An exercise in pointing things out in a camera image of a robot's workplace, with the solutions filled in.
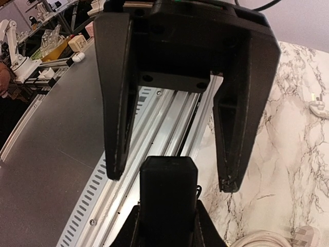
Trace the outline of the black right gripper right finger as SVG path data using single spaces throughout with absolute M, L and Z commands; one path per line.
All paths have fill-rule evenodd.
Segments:
M 195 216 L 196 247 L 227 247 L 220 237 L 201 200 L 196 202 Z

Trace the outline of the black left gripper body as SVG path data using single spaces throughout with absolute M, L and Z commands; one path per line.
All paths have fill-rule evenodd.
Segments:
M 238 86 L 272 84 L 272 31 L 263 14 L 220 1 L 106 1 L 102 91 L 139 84 L 203 92 L 210 74 Z

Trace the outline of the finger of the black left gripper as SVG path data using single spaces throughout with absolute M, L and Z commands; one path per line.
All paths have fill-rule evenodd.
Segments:
M 280 59 L 274 35 L 249 31 L 229 54 L 213 98 L 216 162 L 221 192 L 237 192 L 249 164 Z
M 138 100 L 133 21 L 128 13 L 100 14 L 93 23 L 100 79 L 107 177 L 119 180 L 129 155 Z

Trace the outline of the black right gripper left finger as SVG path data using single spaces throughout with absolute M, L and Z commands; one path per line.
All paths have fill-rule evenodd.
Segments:
M 114 240 L 114 246 L 135 247 L 140 246 L 139 237 L 139 205 L 135 205 L 125 223 Z

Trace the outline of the black power adapter with cable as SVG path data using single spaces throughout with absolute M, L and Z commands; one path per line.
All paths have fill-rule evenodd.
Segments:
M 141 246 L 192 245 L 197 176 L 190 157 L 147 157 L 140 168 Z

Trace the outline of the long white power strip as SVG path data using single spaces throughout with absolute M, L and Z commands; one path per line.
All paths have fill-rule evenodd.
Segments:
M 315 116 L 328 119 L 328 110 L 325 109 L 325 103 L 322 100 L 322 95 L 316 97 L 314 93 L 311 93 L 312 100 L 308 103 L 308 107 Z

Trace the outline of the pink round power strip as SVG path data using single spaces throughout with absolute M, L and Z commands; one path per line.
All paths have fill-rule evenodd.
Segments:
M 317 228 L 306 225 L 300 227 L 293 235 L 287 239 L 282 235 L 271 231 L 257 231 L 248 234 L 230 246 L 318 246 L 320 242 L 320 232 Z

